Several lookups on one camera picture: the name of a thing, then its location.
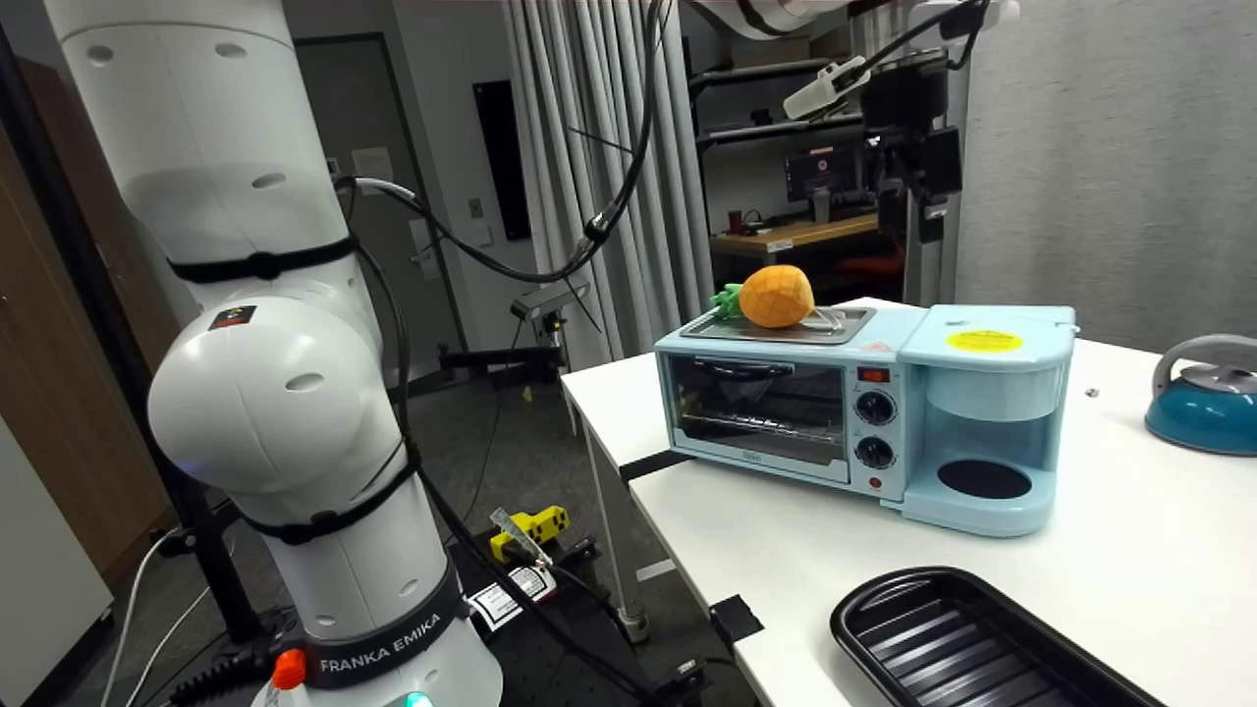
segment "white cylinder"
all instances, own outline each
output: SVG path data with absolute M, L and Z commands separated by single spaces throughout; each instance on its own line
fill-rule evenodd
M 280 0 L 50 0 L 120 202 L 171 262 L 345 241 Z

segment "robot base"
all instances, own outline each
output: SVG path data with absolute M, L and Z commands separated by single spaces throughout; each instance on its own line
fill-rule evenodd
M 494 707 L 504 705 L 504 668 L 473 638 L 472 619 L 454 619 L 443 638 L 367 684 L 342 691 L 276 691 L 269 684 L 251 699 L 251 707 Z

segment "toaster oven knob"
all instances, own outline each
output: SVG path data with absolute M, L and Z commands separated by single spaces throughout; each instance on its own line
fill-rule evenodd
M 861 465 L 868 465 L 868 469 L 891 469 L 891 465 L 895 465 L 891 444 L 882 444 L 882 439 L 877 439 L 877 437 L 864 437 L 864 439 L 854 444 L 854 457 L 861 457 Z
M 868 419 L 868 426 L 886 426 L 886 419 L 895 416 L 895 406 L 891 406 L 891 398 L 882 398 L 882 394 L 864 394 L 864 398 L 854 402 L 854 411 L 861 411 L 861 419 Z

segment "toaster oven window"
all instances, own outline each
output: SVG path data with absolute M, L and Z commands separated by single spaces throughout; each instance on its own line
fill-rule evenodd
M 689 439 L 833 465 L 844 457 L 844 372 L 670 358 L 675 416 Z

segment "yellow part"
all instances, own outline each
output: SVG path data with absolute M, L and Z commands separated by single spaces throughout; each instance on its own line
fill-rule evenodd
M 566 516 L 566 508 L 540 508 L 532 516 L 513 512 L 509 524 L 518 532 L 526 532 L 536 546 L 544 546 L 544 542 L 559 542 L 559 533 L 569 526 L 569 516 Z M 504 532 L 494 540 L 485 540 L 485 551 L 494 554 L 494 563 L 506 563 L 506 546 L 513 546 L 513 540 Z
M 1021 351 L 1021 339 L 1009 331 L 957 331 L 947 347 L 964 354 L 1013 354 Z

